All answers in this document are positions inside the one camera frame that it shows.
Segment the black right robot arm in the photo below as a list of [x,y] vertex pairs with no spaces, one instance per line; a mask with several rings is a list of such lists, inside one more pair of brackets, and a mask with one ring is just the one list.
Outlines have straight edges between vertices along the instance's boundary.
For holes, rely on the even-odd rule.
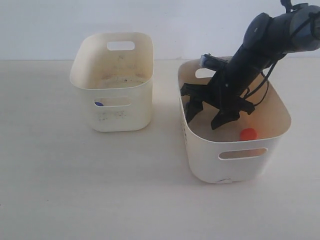
[[286,12],[271,17],[260,13],[249,24],[241,46],[229,59],[203,54],[200,67],[215,73],[207,84],[184,83],[182,96],[188,96],[185,119],[190,123],[207,103],[218,109],[210,125],[215,130],[237,121],[240,113],[252,114],[256,104],[248,98],[257,92],[250,84],[264,69],[273,71],[279,60],[290,53],[320,48],[320,8],[308,3],[292,5],[283,0]]

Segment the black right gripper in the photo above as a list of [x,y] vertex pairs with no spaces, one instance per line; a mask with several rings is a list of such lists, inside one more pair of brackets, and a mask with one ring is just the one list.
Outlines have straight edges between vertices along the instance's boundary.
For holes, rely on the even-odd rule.
[[219,109],[211,121],[211,129],[237,121],[240,111],[252,114],[254,105],[241,97],[256,77],[270,65],[265,55],[250,50],[238,50],[227,65],[216,71],[207,84],[185,83],[181,95],[189,96],[185,119],[190,123],[203,108],[203,102]]

